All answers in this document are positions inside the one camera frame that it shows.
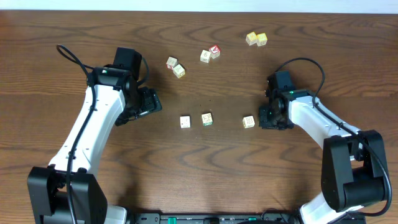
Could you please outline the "wooden block letter B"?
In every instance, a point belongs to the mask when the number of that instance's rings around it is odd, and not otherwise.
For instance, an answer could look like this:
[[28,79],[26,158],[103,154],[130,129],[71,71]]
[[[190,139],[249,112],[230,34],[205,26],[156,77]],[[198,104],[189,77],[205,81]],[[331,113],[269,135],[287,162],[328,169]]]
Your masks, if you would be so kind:
[[243,118],[244,128],[252,128],[255,126],[254,116],[246,116]]

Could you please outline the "wooden block red cat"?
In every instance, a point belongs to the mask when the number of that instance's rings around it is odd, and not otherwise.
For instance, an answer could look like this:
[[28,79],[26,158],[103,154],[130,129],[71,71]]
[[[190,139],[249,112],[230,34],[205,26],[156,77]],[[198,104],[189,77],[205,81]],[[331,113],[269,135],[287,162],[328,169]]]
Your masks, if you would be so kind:
[[190,116],[181,116],[180,117],[180,127],[181,128],[190,128]]

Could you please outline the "wooden block green side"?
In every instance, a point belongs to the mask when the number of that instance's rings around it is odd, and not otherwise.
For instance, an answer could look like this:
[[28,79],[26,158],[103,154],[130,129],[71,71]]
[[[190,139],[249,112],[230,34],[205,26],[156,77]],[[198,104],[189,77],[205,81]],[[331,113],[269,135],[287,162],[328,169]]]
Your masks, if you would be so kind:
[[201,115],[201,120],[204,126],[209,126],[213,124],[213,118],[211,113],[205,113]]

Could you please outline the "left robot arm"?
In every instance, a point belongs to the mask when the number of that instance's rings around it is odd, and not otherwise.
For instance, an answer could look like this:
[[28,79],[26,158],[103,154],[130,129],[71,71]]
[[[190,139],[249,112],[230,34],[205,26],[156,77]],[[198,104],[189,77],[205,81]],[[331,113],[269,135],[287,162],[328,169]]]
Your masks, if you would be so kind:
[[96,180],[113,126],[161,110],[139,68],[110,65],[88,75],[85,102],[63,146],[47,167],[27,178],[36,223],[134,223],[128,208],[110,205]]

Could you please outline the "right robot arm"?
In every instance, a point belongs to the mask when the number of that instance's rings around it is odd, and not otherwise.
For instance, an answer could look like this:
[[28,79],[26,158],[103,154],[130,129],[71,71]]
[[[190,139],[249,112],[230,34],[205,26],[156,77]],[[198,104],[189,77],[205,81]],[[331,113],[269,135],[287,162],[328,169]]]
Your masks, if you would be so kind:
[[[299,208],[300,223],[337,223],[348,218],[377,217],[392,202],[384,141],[375,130],[362,131],[333,114],[308,90],[267,90],[259,108],[263,129],[301,127],[322,149],[321,193]],[[385,202],[378,212],[362,208]]]

